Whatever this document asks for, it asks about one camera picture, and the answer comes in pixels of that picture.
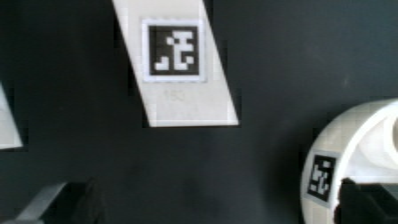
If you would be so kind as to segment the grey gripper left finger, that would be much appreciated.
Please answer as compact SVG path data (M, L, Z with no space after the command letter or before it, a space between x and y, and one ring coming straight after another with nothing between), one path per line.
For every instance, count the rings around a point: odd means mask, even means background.
M106 224L96 181L60 182L46 186L10 224Z

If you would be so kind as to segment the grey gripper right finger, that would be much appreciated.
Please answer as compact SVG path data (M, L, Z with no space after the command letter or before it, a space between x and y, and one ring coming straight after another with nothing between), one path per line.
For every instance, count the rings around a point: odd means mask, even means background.
M357 183L339 188L335 224L398 224L398 183Z

